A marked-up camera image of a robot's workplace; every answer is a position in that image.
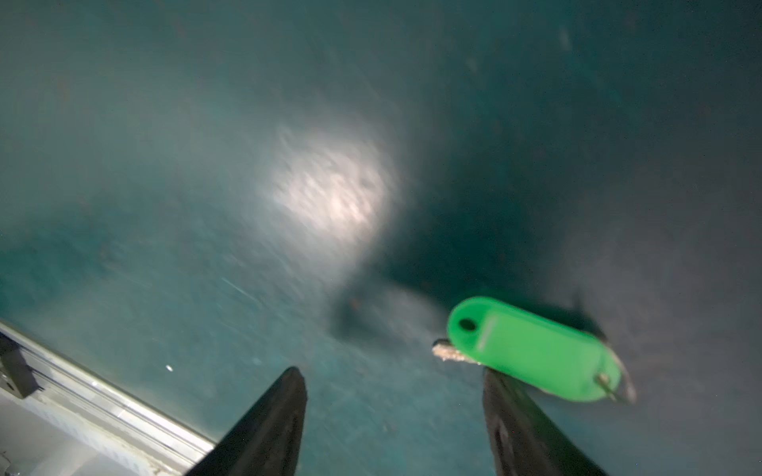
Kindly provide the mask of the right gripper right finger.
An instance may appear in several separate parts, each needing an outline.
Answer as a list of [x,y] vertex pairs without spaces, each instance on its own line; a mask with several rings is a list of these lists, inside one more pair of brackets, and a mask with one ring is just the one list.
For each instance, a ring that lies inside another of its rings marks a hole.
[[606,475],[547,417],[515,379],[486,369],[482,406],[496,474]]

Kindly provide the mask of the green key tag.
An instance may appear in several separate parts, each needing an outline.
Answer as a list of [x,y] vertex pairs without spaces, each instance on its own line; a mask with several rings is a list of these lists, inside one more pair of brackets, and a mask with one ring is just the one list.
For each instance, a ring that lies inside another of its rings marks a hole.
[[637,401],[629,373],[605,338],[492,297],[456,305],[446,337],[432,351],[444,361],[480,365],[570,402]]

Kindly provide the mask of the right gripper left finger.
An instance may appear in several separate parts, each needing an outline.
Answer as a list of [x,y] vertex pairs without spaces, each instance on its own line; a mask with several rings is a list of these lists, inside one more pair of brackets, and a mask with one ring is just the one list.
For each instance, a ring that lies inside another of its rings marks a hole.
[[303,374],[287,368],[187,475],[294,476],[307,402]]

